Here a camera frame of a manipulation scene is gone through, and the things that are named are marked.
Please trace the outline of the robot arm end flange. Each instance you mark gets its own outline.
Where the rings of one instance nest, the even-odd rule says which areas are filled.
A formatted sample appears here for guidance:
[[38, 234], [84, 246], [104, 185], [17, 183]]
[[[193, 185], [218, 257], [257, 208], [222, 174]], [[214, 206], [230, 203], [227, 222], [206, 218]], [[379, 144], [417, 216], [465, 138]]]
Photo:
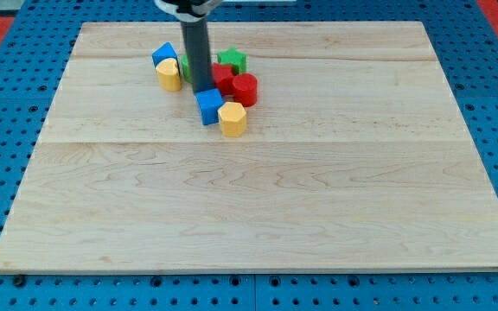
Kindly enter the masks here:
[[181, 22], [198, 22], [223, 3], [223, 0], [154, 0], [161, 11]]

